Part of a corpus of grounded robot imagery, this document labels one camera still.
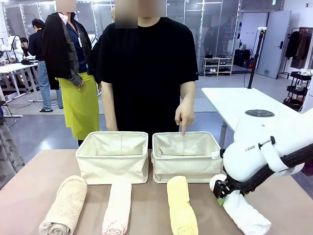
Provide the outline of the black suitcases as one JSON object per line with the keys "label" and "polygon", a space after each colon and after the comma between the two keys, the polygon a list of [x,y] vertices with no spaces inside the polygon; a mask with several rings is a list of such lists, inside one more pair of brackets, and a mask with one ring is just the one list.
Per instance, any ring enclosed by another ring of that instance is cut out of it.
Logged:
{"label": "black suitcases", "polygon": [[252,58],[252,49],[236,49],[233,65],[249,69]]}

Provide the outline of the person's right forearm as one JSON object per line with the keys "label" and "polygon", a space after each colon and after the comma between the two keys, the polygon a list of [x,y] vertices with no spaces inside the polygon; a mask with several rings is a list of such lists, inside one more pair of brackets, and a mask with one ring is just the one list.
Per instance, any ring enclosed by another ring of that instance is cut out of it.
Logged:
{"label": "person's right forearm", "polygon": [[101,82],[102,84],[102,103],[107,125],[116,125],[115,109],[112,84]]}

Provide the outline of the white towel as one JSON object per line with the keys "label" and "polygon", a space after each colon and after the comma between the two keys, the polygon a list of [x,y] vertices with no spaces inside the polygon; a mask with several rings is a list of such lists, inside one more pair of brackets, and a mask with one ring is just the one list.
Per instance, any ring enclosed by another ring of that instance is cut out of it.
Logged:
{"label": "white towel", "polygon": [[225,197],[222,207],[237,227],[245,235],[265,235],[271,227],[271,222],[246,201],[245,195],[248,191],[242,187],[243,184],[228,175],[217,174],[209,182],[212,192],[216,180],[228,180],[235,188],[231,194]]}

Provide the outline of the beige terry towel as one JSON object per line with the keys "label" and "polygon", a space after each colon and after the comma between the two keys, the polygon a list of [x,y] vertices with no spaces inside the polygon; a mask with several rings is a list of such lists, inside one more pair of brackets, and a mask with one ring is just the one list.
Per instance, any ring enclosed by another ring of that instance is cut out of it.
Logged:
{"label": "beige terry towel", "polygon": [[73,235],[86,194],[85,179],[76,175],[66,178],[39,226],[39,235]]}

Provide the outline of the white background workbench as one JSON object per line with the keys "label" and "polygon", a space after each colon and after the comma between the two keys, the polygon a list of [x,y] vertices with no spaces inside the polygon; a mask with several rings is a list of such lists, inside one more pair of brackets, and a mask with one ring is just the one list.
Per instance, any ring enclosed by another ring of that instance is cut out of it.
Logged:
{"label": "white background workbench", "polygon": [[4,91],[14,91],[17,93],[15,98],[23,97],[27,94],[33,93],[35,99],[30,101],[37,102],[39,100],[38,88],[39,85],[35,84],[38,81],[38,75],[36,71],[38,63],[32,63],[31,65],[23,65],[22,63],[6,64],[0,66],[0,100],[5,101],[3,107],[4,117],[15,119],[21,118],[22,115],[14,115],[9,110],[8,102],[11,100],[6,100]]}

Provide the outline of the yellow towel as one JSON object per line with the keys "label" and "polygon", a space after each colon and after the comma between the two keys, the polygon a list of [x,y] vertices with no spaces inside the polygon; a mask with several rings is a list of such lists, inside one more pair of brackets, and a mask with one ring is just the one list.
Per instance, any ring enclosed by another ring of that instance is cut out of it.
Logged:
{"label": "yellow towel", "polygon": [[199,235],[197,219],[189,202],[186,177],[175,176],[168,181],[167,197],[173,235]]}

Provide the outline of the person's left hand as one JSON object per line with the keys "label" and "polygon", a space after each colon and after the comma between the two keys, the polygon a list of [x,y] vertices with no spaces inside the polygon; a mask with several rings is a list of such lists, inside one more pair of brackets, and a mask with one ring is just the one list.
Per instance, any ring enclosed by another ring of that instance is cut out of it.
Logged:
{"label": "person's left hand", "polygon": [[181,133],[184,136],[187,127],[194,121],[194,100],[185,97],[182,103],[177,107],[175,113],[175,122],[181,127]]}

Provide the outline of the pink towel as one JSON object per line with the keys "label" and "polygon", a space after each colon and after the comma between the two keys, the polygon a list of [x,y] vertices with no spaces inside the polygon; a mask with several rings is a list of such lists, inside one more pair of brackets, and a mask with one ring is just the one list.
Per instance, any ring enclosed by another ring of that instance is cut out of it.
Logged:
{"label": "pink towel", "polygon": [[132,184],[126,177],[117,178],[111,185],[108,205],[102,224],[102,235],[124,235],[128,229]]}

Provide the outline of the black utility cart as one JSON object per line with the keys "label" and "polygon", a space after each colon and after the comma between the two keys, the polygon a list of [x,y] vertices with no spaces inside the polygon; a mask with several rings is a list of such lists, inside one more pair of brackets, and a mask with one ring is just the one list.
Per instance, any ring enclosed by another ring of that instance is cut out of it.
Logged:
{"label": "black utility cart", "polygon": [[283,104],[295,111],[300,111],[306,95],[308,94],[312,76],[311,72],[291,72],[290,77],[292,78],[292,81],[291,84],[287,86],[288,94],[283,100]]}

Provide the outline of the masked bystander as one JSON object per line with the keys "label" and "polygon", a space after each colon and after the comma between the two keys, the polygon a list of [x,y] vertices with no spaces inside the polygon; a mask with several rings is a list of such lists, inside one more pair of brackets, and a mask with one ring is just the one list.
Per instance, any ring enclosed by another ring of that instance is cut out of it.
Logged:
{"label": "masked bystander", "polygon": [[21,41],[21,47],[23,50],[23,56],[27,57],[29,55],[28,54],[28,39],[25,37],[21,37],[20,41]]}

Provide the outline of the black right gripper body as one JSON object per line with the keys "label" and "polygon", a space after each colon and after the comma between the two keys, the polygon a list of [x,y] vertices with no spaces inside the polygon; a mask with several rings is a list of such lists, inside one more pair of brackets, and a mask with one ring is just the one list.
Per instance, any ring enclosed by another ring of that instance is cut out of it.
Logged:
{"label": "black right gripper body", "polygon": [[235,190],[234,186],[228,180],[216,180],[213,193],[216,198],[225,198]]}

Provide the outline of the bystander in jeans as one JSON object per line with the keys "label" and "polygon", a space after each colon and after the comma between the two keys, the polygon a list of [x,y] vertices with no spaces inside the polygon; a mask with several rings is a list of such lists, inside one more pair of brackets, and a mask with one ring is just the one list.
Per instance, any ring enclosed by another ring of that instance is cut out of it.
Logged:
{"label": "bystander in jeans", "polygon": [[35,18],[32,20],[32,26],[35,30],[35,33],[29,36],[28,52],[32,56],[35,56],[35,59],[38,61],[37,74],[41,95],[43,98],[43,107],[39,110],[39,112],[50,113],[53,111],[50,97],[50,85],[42,49],[42,29],[44,27],[44,22]]}

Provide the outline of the wooden shoe rack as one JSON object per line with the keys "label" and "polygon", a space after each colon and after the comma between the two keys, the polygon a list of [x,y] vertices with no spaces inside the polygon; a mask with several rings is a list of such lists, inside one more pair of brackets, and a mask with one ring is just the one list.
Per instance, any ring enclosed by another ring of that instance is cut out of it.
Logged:
{"label": "wooden shoe rack", "polygon": [[224,76],[232,74],[233,67],[232,56],[211,57],[203,59],[203,75],[204,76]]}

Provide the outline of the grey cloth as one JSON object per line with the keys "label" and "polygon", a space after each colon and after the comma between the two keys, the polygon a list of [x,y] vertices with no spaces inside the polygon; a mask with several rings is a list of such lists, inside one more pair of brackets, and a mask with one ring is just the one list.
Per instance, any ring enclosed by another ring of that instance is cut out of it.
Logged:
{"label": "grey cloth", "polygon": [[0,114],[0,190],[25,166],[4,117]]}

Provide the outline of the person's left forearm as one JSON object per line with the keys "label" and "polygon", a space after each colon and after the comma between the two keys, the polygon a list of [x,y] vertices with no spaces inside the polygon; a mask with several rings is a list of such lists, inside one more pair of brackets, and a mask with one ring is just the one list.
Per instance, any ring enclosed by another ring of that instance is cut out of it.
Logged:
{"label": "person's left forearm", "polygon": [[181,84],[180,86],[180,96],[182,100],[191,100],[194,102],[196,92],[196,82],[190,81]]}

